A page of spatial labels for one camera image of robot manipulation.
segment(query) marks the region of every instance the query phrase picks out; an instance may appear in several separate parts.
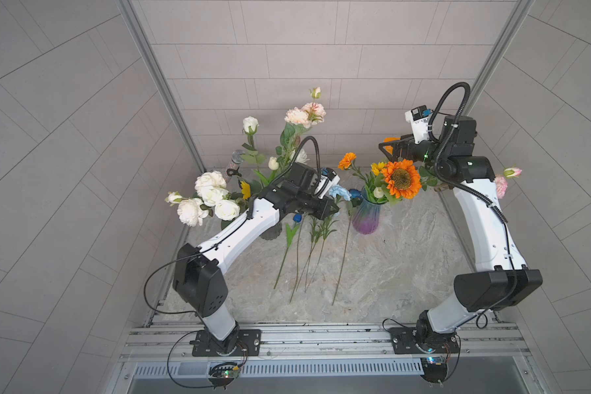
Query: black mounting plate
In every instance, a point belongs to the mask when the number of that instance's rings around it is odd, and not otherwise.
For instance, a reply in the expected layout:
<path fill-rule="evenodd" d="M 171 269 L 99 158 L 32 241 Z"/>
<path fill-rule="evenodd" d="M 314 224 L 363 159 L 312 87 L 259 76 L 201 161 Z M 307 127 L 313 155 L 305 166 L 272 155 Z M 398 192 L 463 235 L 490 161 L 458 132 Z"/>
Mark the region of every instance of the black mounting plate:
<path fill-rule="evenodd" d="M 243 342 L 248 347 L 248 357 L 258 356 L 260 351 L 260 330 L 239 330 L 239 336 L 237 342 Z M 258 339 L 258 345 L 254 344 L 254 340 Z M 210 333 L 206 330 L 201 330 L 195 337 L 195 345 L 193 346 L 193 357 L 218 357 L 223 356 L 217 353 L 210 347 Z M 243 350 L 240 346 L 236 346 L 232 354 L 228 354 L 232 357 L 243 356 Z"/>
<path fill-rule="evenodd" d="M 444 341 L 449 345 L 450 353 L 455 354 L 459 351 L 459 343 L 455 334 L 441 334 L 441 340 L 438 345 L 434 345 L 435 351 L 433 353 L 425 353 L 421 351 L 413 336 L 414 328 L 405 327 L 390 327 L 387 329 L 389 335 L 392 337 L 392 347 L 394 347 L 394 354 L 446 354 L 447 350 L 444 347 Z"/>

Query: marble surface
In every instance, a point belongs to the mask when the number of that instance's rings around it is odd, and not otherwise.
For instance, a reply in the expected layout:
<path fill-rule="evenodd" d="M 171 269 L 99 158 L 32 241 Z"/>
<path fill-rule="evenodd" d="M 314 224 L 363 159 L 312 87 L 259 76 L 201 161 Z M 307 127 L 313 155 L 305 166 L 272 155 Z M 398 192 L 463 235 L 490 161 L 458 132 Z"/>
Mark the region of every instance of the marble surface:
<path fill-rule="evenodd" d="M 361 189 L 363 182 L 340 171 L 340 184 Z M 304 280 L 289 302 L 296 281 L 297 235 L 284 268 L 274 283 L 286 247 L 286 235 L 272 241 L 260 238 L 247 248 L 225 275 L 229 295 L 226 305 L 239 322 L 331 321 L 380 322 L 392 317 L 414 322 L 420 312 L 443 301 L 453 289 L 457 274 L 470 272 L 460 241 L 436 192 L 421 191 L 414 199 L 381 208 L 379 228 L 362 235 L 350 228 L 339 291 L 331 305 L 346 241 L 346 202 L 340 202 L 337 229 L 322 250 L 321 240 L 313 250 L 305 291 Z M 292 225 L 292 215 L 283 219 Z M 305 220 L 299 242 L 298 266 L 307 260 L 311 245 L 310 219 Z M 220 231 L 219 220 L 191 228 L 188 242 L 197 245 Z M 189 308 L 169 289 L 165 310 Z M 195 321 L 189 314 L 166 315 L 167 320 Z"/>

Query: orange gerbera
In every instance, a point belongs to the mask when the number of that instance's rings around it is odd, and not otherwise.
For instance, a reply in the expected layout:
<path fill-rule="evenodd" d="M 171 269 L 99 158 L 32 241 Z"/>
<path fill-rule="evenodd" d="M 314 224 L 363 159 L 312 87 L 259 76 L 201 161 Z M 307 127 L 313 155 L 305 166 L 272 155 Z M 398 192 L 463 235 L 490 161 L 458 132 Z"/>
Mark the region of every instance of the orange gerbera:
<path fill-rule="evenodd" d="M 420 174 L 411 160 L 389 162 L 381 172 L 385 176 L 389 193 L 397 199 L 400 197 L 412 199 L 422 187 Z"/>
<path fill-rule="evenodd" d="M 352 164 L 352 161 L 356 158 L 356 154 L 354 154 L 353 152 L 348 152 L 339 162 L 339 169 L 348 169 L 348 167 L 350 167 L 350 165 Z"/>

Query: gray tiled wall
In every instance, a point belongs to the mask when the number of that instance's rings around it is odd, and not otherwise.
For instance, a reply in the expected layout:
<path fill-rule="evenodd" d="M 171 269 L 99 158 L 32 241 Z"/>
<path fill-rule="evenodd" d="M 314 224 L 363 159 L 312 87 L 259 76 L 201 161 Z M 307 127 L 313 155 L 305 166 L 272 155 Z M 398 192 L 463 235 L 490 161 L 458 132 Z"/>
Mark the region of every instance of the gray tiled wall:
<path fill-rule="evenodd" d="M 381 158 L 376 143 L 406 134 L 404 112 L 435 106 L 473 82 L 513 1 L 133 0 L 205 164 L 240 147 L 241 121 L 260 121 L 271 153 L 286 109 L 320 86 L 326 122 L 311 132 L 323 164 L 346 151 Z M 455 92 L 444 105 L 461 98 Z"/>
<path fill-rule="evenodd" d="M 0 393 L 102 389 L 197 172 L 114 0 L 0 0 Z"/>
<path fill-rule="evenodd" d="M 536 0 L 471 115 L 475 153 L 523 169 L 501 203 L 544 279 L 502 318 L 531 335 L 553 393 L 591 393 L 591 0 Z"/>

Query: purple glass vase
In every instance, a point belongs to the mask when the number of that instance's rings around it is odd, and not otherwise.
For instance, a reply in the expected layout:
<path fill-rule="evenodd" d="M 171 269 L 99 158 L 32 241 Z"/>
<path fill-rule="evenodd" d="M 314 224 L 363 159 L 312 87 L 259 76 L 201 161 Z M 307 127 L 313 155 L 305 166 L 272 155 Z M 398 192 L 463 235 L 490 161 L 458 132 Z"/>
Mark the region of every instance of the purple glass vase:
<path fill-rule="evenodd" d="M 365 189 L 361 191 L 361 194 L 363 195 L 363 202 L 352 217 L 352 226 L 360 234 L 372 234 L 379 227 L 381 206 L 385 203 L 377 204 L 368 201 Z"/>

